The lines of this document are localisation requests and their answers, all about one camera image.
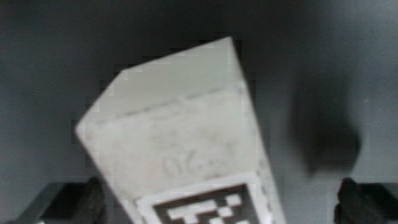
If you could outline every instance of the white object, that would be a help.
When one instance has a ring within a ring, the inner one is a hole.
[[[195,223],[222,201],[238,223],[286,223],[231,38],[121,72],[76,134],[135,224]]]

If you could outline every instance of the white block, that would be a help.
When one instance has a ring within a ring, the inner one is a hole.
[[[208,200],[284,224],[231,38],[121,72],[76,134],[135,224]]]

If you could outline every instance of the dark gray background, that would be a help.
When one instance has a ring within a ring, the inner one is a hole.
[[[343,176],[398,180],[396,0],[3,0],[0,223],[48,182],[96,174],[73,125],[117,71],[225,35],[288,222],[332,223]]]

